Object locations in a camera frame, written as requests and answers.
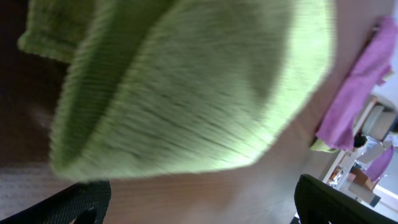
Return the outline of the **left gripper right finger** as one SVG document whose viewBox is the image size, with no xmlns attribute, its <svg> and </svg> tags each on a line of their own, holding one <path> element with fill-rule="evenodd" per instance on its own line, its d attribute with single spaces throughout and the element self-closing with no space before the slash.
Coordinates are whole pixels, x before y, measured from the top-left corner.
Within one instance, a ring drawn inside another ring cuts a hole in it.
<svg viewBox="0 0 398 224">
<path fill-rule="evenodd" d="M 303 224 L 397 224 L 308 174 L 300 176 L 294 202 Z"/>
</svg>

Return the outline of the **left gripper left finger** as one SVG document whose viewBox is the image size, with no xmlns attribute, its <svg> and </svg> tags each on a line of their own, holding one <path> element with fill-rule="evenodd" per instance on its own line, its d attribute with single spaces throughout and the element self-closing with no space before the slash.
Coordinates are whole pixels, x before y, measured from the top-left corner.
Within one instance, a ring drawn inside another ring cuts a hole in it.
<svg viewBox="0 0 398 224">
<path fill-rule="evenodd" d="M 1 220 L 1 224 L 102 224 L 110 199 L 108 180 L 76 183 Z"/>
</svg>

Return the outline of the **green microfiber cloth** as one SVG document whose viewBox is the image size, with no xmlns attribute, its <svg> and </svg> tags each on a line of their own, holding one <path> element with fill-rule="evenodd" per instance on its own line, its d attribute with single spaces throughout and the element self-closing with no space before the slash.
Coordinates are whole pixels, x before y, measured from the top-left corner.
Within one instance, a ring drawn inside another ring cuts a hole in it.
<svg viewBox="0 0 398 224">
<path fill-rule="evenodd" d="M 50 165 L 74 181 L 255 163 L 333 62 L 323 0 L 32 0 L 18 41 L 68 64 Z"/>
</svg>

